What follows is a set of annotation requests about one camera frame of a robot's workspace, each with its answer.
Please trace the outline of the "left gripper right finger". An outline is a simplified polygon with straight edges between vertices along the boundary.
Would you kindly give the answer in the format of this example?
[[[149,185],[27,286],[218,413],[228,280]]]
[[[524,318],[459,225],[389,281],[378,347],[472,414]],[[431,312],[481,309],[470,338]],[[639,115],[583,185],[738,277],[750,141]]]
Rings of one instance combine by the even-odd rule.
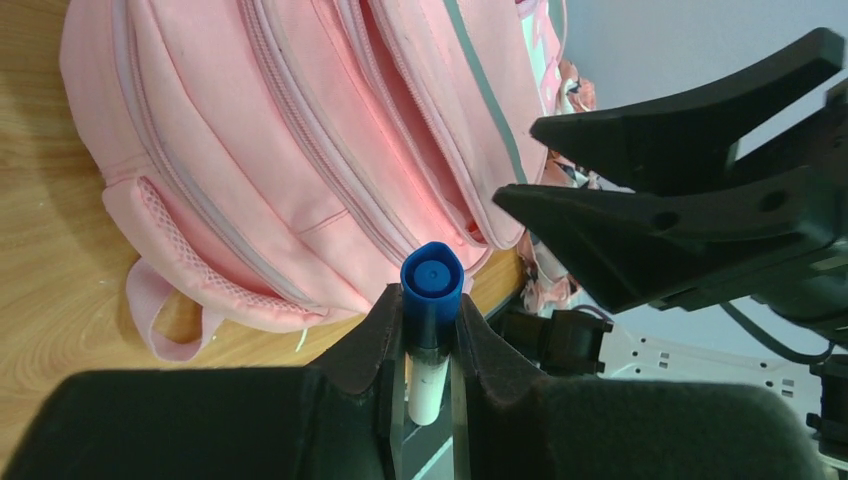
[[[452,353],[458,479],[821,479],[797,417],[748,385],[554,377],[461,301]]]

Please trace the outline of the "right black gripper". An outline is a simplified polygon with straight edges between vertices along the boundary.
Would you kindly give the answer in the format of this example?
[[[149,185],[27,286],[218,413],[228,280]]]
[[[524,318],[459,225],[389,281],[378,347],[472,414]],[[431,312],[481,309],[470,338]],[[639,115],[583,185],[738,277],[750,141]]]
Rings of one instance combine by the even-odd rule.
[[[497,205],[605,309],[694,311],[752,297],[816,332],[847,329],[847,89],[738,161],[738,141],[843,68],[818,27],[706,85],[543,117],[534,139],[622,193],[509,185]]]

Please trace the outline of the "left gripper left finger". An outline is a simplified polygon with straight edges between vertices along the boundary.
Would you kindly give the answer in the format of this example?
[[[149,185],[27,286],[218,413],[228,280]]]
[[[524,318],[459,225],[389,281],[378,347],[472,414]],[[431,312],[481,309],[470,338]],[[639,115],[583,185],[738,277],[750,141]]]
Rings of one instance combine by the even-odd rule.
[[[8,479],[398,479],[401,288],[302,367],[88,371],[47,398]]]

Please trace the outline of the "pink school backpack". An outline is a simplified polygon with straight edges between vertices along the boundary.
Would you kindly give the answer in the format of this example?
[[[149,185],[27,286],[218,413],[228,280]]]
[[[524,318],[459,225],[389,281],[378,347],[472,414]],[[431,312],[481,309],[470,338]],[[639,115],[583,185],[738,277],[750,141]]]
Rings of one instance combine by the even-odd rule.
[[[293,332],[368,311],[446,244],[469,277],[523,228],[558,107],[562,1],[73,1],[60,70],[139,253],[132,319],[184,362],[224,320]]]

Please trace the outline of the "blue white marker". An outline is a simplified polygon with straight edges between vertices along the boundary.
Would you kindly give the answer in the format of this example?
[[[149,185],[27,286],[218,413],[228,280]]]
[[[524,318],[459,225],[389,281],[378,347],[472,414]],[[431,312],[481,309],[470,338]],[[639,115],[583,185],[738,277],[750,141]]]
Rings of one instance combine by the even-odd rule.
[[[464,280],[459,259],[441,242],[418,248],[401,267],[402,320],[411,361],[407,411],[419,426],[433,424],[440,415]]]

